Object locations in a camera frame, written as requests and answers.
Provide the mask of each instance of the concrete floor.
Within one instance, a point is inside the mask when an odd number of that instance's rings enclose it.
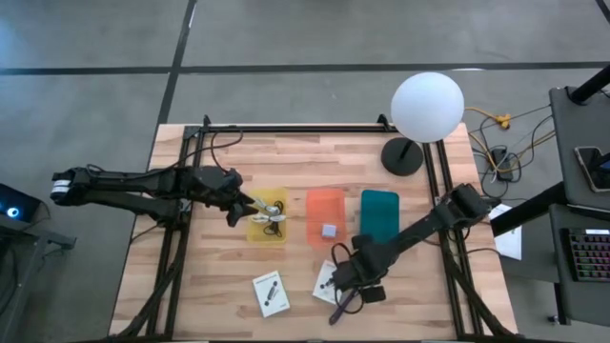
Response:
[[[0,69],[168,67],[187,3],[4,0]],[[609,43],[610,25],[593,0],[199,0],[183,66],[603,61]],[[595,72],[446,73],[462,87],[467,106],[515,115],[547,105],[550,88],[578,85]],[[372,122],[389,112],[397,85],[413,73],[181,75],[168,122],[200,122],[203,114],[217,123]],[[48,199],[53,172],[86,163],[144,170],[167,84],[165,74],[0,76],[0,144],[10,147],[0,150],[0,182]],[[520,118],[509,131],[489,129],[490,144],[512,145],[549,114]],[[464,115],[469,129],[482,119]],[[551,140],[537,148],[506,197],[527,198],[560,180]],[[489,189],[499,192],[498,185]],[[39,273],[19,341],[102,337],[133,215],[100,206],[51,210],[53,220],[44,225],[78,242]],[[528,228],[540,232],[544,223]],[[547,323],[555,313],[551,284],[513,276],[520,268],[514,261],[503,266],[521,333],[607,341],[610,329]]]

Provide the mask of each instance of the yellow cable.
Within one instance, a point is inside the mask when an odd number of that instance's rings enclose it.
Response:
[[[553,131],[549,131],[546,134],[544,134],[542,137],[538,138],[537,140],[534,141],[534,144],[530,144],[527,148],[523,149],[522,151],[520,151],[519,153],[517,153],[517,161],[513,162],[513,164],[509,167],[509,169],[507,170],[503,170],[503,169],[498,169],[498,167],[496,167],[496,163],[494,163],[494,160],[492,159],[492,155],[491,153],[487,150],[487,148],[485,147],[485,145],[473,134],[471,134],[470,132],[468,133],[479,145],[480,147],[483,149],[483,152],[487,155],[487,160],[489,162],[489,164],[492,165],[492,167],[494,167],[494,170],[498,171],[498,172],[514,172],[514,171],[518,171],[519,167],[514,168],[516,166],[516,164],[521,160],[521,158],[523,157],[523,155],[529,151],[530,149],[533,149],[534,147],[546,142],[547,140],[555,137],[555,130]]]
[[[498,115],[498,114],[492,114],[486,110],[482,110],[480,108],[475,108],[475,107],[468,107],[465,109],[466,111],[476,111],[479,112],[485,116],[488,116],[492,119],[494,119],[498,125],[503,128],[504,130],[508,130],[511,127],[511,115],[506,113],[504,115]]]

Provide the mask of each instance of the teal container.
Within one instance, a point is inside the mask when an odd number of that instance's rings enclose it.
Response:
[[[394,192],[362,191],[360,234],[386,243],[400,231],[400,197]]]

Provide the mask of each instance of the small cube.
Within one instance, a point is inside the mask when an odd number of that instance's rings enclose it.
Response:
[[[335,238],[336,226],[331,224],[324,224],[322,226],[322,237]]]

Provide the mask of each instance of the blue light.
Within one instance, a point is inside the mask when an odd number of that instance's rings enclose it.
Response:
[[[19,209],[17,208],[10,208],[7,210],[7,215],[11,218],[16,217],[17,215],[19,215]]]

